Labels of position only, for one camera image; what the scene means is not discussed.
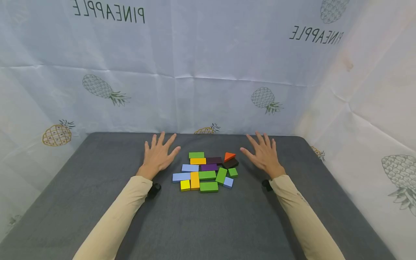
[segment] pile of blocks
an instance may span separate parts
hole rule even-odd
[[[189,161],[182,165],[181,173],[172,176],[173,183],[181,183],[181,191],[218,192],[218,184],[231,189],[233,178],[238,176],[238,161],[232,153],[225,153],[223,161],[221,157],[205,158],[204,152],[192,152]]]

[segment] hand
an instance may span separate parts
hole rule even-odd
[[[176,134],[173,134],[166,144],[163,145],[165,132],[162,132],[159,141],[156,140],[156,135],[153,135],[151,147],[149,147],[147,141],[144,142],[144,161],[143,165],[137,171],[136,176],[143,176],[148,180],[152,180],[159,171],[166,169],[181,149],[178,146],[168,155],[169,147],[175,138]]]
[[[263,139],[257,131],[256,136],[259,140],[259,143],[257,143],[248,134],[246,136],[254,147],[255,155],[252,155],[247,149],[243,147],[240,148],[240,151],[242,151],[243,154],[245,154],[254,165],[265,171],[271,179],[286,174],[285,168],[280,165],[279,160],[277,159],[276,142],[274,139],[272,139],[272,144],[270,144],[270,139],[267,134],[264,133]]]

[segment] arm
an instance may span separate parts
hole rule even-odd
[[[144,144],[144,162],[119,196],[101,217],[91,233],[78,249],[73,260],[114,260],[120,244],[129,229],[131,220],[143,204],[152,187],[153,177],[168,167],[181,149],[176,147],[168,155],[168,149],[176,134],[163,145],[165,133],[162,132],[156,143],[153,135],[151,148]]]
[[[259,144],[247,135],[254,147],[255,155],[245,148],[240,148],[240,150],[270,176],[272,180],[270,185],[289,217],[306,258],[308,260],[345,260],[331,235],[280,165],[275,140],[272,139],[270,143],[267,134],[264,134],[263,139],[258,132],[256,136]]]

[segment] light blue block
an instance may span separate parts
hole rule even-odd
[[[172,175],[172,182],[178,183],[181,181],[186,181],[191,179],[191,173],[174,173]]]
[[[231,189],[233,187],[234,180],[226,177],[224,180],[224,187]]]
[[[199,171],[199,165],[182,164],[182,171],[185,171],[185,172]]]

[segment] green block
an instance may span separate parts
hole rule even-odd
[[[218,192],[218,183],[215,181],[212,182],[201,182],[199,183],[199,191],[201,193],[205,192]]]
[[[227,175],[227,169],[219,168],[217,178],[215,179],[215,181],[224,185],[226,175]]]
[[[228,172],[230,173],[231,178],[235,178],[235,177],[238,176],[237,169],[235,169],[235,168],[229,168]]]
[[[189,153],[189,158],[205,158],[204,152]]]
[[[199,180],[206,181],[206,180],[215,180],[217,175],[215,171],[200,171],[199,172]]]

